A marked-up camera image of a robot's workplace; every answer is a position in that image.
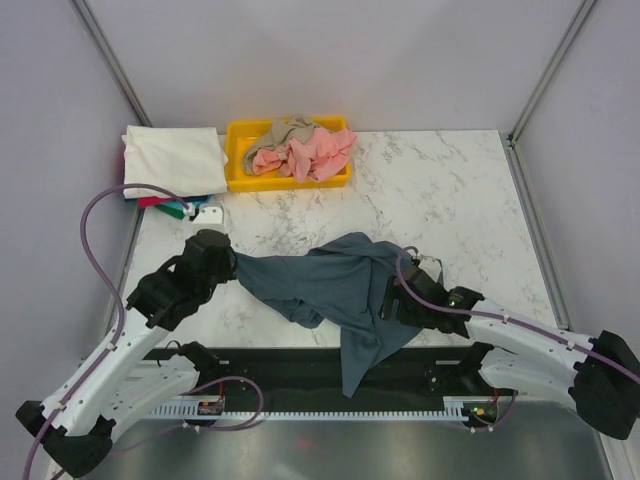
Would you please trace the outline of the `blue-grey t-shirt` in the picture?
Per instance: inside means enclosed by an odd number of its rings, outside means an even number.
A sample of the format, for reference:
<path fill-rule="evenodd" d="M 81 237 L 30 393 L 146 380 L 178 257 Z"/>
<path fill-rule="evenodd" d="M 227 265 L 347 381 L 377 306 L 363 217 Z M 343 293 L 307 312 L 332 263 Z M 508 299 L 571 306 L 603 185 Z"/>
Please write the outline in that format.
<path fill-rule="evenodd" d="M 379 315 L 401 248 L 362 232 L 343 235 L 302 256 L 238 253 L 235 275 L 259 301 L 287 320 L 314 329 L 328 320 L 340 328 L 342 393 L 351 398 L 365 374 L 403 348 L 417 327 Z"/>

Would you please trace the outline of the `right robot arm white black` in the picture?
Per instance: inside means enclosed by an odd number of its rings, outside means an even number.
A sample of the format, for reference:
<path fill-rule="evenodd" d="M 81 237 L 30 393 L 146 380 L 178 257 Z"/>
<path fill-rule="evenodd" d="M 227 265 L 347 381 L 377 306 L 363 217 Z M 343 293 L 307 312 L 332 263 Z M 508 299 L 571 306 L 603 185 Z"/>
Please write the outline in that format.
<path fill-rule="evenodd" d="M 467 392 L 508 389 L 558 403 L 616 440 L 639 418 L 639 360 L 619 335 L 561 330 L 519 318 L 466 287 L 450 290 L 413 265 L 386 284 L 380 315 L 471 341 L 458 368 Z"/>

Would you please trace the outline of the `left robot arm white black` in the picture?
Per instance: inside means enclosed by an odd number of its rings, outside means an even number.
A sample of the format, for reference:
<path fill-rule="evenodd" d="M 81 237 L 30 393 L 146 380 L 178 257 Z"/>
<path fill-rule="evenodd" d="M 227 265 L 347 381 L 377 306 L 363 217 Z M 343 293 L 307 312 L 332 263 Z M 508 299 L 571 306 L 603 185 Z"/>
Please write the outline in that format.
<path fill-rule="evenodd" d="M 115 327 L 75 374 L 45 400 L 16 412 L 61 470 L 80 478 L 95 469 L 133 424 L 162 402 L 219 382 L 219 362 L 198 342 L 181 345 L 168 361 L 134 384 L 125 382 L 144 357 L 194 315 L 219 284 L 235 277 L 229 237 L 202 229 L 181 254 L 143 276 L 127 299 L 123 326 Z"/>

